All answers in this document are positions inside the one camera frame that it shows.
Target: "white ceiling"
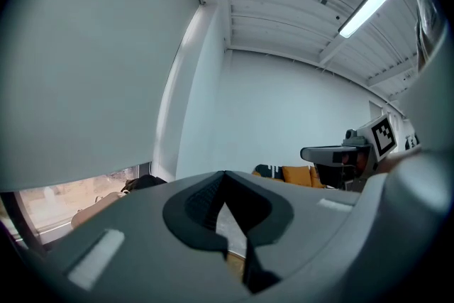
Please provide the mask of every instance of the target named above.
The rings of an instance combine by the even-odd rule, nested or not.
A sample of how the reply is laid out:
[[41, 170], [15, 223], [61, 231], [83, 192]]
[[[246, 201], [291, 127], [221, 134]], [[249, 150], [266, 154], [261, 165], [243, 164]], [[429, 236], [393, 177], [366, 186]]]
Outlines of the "white ceiling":
[[416, 74], [416, 0], [388, 0], [350, 39], [336, 39], [332, 46], [342, 47], [336, 48], [332, 57], [322, 57], [331, 54], [330, 48], [322, 52], [361, 1], [327, 0], [326, 5], [319, 0], [219, 3], [227, 24], [228, 48], [281, 55], [327, 68], [393, 101]]

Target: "white wall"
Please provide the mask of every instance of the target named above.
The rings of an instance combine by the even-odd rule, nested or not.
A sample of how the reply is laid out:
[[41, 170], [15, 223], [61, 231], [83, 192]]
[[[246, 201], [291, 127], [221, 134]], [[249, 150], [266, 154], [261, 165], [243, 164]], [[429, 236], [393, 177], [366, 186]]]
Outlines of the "white wall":
[[[229, 50], [225, 54], [227, 59], [231, 53]], [[214, 170], [211, 138], [223, 60], [223, 30], [218, 12], [204, 42], [192, 82], [179, 146], [177, 179]]]
[[0, 24], [0, 190], [150, 161], [167, 76], [198, 6], [11, 0]]
[[301, 62], [234, 51], [223, 64], [214, 123], [215, 170], [251, 172], [258, 164], [306, 165], [303, 147], [338, 145], [370, 120], [374, 94]]
[[156, 130], [152, 175], [175, 179], [211, 170], [210, 130], [224, 57], [215, 5], [197, 11], [175, 57]]

